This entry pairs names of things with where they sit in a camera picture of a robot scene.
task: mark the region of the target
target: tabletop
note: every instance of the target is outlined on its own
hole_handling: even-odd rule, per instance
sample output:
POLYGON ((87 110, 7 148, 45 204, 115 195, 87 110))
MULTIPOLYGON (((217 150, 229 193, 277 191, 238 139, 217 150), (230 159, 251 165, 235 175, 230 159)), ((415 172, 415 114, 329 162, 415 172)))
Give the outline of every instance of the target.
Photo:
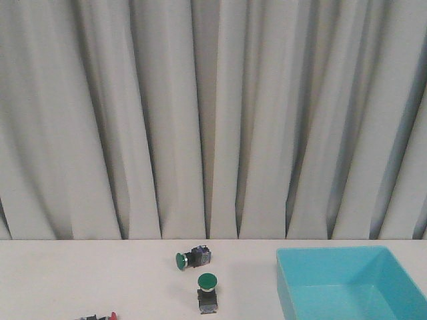
POLYGON ((276 249, 385 245, 427 294, 427 241, 0 241, 0 318, 283 319, 276 249), (211 263, 180 271, 175 254, 207 245, 211 263), (197 278, 218 278, 218 313, 200 315, 197 278))

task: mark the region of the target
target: green button cap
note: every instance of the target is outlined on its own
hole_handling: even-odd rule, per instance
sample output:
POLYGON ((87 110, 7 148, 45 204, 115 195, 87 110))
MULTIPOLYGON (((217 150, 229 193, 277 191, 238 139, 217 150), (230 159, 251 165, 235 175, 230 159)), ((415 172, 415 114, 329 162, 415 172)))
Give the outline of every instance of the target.
POLYGON ((175 256, 176 266, 179 270, 184 270, 185 268, 185 257, 181 253, 177 253, 175 256))
POLYGON ((210 290, 213 289, 217 284, 217 279, 215 275, 211 273, 204 273, 199 277, 199 280, 197 281, 199 283, 199 286, 202 289, 210 290))

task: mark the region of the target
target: plastic tray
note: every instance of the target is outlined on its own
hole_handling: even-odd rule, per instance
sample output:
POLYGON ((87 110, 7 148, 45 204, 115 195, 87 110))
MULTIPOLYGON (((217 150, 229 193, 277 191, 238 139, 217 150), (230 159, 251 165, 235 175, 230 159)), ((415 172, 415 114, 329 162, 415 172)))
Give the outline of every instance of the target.
POLYGON ((286 320, 427 320, 427 300, 386 247, 278 249, 286 320))

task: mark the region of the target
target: curtain fold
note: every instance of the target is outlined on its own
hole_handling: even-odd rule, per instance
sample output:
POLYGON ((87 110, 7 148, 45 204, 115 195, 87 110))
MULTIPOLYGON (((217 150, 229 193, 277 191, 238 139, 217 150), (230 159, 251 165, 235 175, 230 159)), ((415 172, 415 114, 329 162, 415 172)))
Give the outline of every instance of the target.
POLYGON ((427 3, 390 4, 334 239, 378 236, 426 80, 427 3))
POLYGON ((0 1, 0 239, 427 239, 423 0, 0 1))

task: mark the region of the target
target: white curtain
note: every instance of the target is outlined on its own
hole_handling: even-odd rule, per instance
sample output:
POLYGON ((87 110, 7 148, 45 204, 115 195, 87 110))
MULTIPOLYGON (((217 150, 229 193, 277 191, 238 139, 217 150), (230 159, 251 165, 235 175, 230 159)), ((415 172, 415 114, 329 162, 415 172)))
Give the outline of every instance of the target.
POLYGON ((424 0, 0 1, 0 239, 427 237, 424 0))

